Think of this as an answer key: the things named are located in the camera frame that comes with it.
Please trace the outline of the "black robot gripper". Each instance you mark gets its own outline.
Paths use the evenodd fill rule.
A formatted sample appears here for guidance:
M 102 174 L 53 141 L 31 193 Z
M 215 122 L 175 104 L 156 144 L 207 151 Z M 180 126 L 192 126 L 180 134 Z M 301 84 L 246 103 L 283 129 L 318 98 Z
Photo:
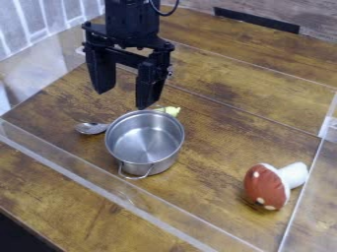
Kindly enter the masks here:
M 171 42 L 159 37 L 160 0 L 104 0 L 106 22 L 86 22 L 83 43 L 94 90 L 100 95 L 116 85 L 116 63 L 138 67 L 135 106 L 147 108 L 159 98 L 168 75 Z

